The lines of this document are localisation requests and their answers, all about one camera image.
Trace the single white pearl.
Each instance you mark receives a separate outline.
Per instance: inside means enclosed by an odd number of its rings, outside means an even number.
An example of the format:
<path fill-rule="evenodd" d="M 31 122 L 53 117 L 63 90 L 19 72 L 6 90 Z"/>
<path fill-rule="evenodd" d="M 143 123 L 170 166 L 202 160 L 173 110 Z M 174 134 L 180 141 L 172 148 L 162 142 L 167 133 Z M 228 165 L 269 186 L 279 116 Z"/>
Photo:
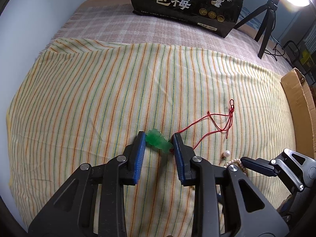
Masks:
<path fill-rule="evenodd" d="M 222 153 L 222 156 L 223 156 L 224 158 L 228 158 L 228 157 L 231 156 L 231 152 L 230 152 L 229 150 L 225 150 L 225 151 Z"/>

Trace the brown cardboard box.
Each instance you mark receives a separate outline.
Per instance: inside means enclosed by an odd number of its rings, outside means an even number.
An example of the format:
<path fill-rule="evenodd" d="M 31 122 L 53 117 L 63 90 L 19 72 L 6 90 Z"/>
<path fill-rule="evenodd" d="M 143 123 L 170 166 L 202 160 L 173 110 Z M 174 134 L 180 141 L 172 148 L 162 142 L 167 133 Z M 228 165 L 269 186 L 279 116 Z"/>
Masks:
<path fill-rule="evenodd" d="M 297 68 L 281 78 L 295 131 L 296 151 L 315 159 L 315 104 L 306 78 Z"/>

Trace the yellow striped cloth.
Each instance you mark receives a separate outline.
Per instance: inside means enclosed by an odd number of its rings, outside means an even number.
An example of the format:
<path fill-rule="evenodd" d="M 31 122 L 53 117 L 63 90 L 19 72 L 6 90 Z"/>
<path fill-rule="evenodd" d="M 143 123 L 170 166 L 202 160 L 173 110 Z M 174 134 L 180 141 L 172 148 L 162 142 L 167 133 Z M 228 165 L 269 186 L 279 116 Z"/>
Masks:
<path fill-rule="evenodd" d="M 55 40 L 7 110 L 10 190 L 29 225 L 79 167 L 107 163 L 139 131 L 184 144 L 218 166 L 222 153 L 270 160 L 295 149 L 281 76 L 202 48 Z"/>

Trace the black clothes rack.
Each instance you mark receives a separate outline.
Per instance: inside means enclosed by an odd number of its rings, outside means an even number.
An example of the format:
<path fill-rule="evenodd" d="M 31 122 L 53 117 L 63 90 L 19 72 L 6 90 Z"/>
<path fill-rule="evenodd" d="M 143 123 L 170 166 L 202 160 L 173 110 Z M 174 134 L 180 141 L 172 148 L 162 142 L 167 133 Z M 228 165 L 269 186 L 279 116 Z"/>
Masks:
<path fill-rule="evenodd" d="M 302 75 L 306 78 L 310 86 L 315 86 L 315 53 L 311 54 L 314 65 L 311 68 L 304 67 L 300 59 L 302 58 L 302 52 L 305 50 L 304 46 L 297 45 L 294 41 L 289 40 L 283 46 L 290 65 L 294 68 L 299 69 Z"/>

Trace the pink checked blanket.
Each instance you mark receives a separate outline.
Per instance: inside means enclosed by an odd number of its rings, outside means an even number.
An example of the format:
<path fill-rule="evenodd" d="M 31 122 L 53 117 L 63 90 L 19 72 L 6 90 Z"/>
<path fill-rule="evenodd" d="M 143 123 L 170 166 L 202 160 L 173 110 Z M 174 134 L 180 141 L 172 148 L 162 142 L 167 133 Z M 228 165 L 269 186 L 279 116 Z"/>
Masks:
<path fill-rule="evenodd" d="M 247 34 L 233 29 L 222 38 L 211 31 L 173 22 L 168 19 L 139 16 L 132 5 L 81 7 L 53 36 L 57 38 L 92 39 L 117 43 L 160 43 L 213 50 L 285 75 L 292 67 L 285 58 L 263 55 L 260 44 Z"/>

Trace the black printed snack bag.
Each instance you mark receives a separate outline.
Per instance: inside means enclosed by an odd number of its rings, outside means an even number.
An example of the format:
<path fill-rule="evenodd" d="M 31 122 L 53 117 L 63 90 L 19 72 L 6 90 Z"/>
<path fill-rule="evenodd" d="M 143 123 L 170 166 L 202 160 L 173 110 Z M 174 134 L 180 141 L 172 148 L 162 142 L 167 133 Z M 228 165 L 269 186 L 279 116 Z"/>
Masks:
<path fill-rule="evenodd" d="M 225 38 L 235 27 L 243 0 L 131 0 L 139 15 L 205 28 Z"/>

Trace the black tripod stand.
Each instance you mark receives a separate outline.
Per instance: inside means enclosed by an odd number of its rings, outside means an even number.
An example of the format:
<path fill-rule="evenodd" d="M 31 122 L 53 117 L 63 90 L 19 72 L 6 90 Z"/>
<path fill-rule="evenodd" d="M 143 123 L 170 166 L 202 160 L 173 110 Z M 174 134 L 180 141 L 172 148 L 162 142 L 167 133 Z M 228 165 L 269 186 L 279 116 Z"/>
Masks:
<path fill-rule="evenodd" d="M 257 34 L 254 38 L 256 42 L 259 42 L 261 36 L 263 35 L 263 40 L 261 42 L 261 47 L 258 52 L 258 57 L 261 59 L 263 54 L 265 53 L 269 38 L 272 34 L 274 29 L 274 24 L 276 22 L 276 10 L 277 5 L 280 0 L 268 0 L 266 4 L 258 7 L 256 10 L 251 12 L 248 16 L 238 22 L 234 29 L 239 29 L 241 26 L 248 23 L 250 20 L 256 18 L 259 14 L 266 12 L 263 18 L 263 21 L 257 31 Z"/>

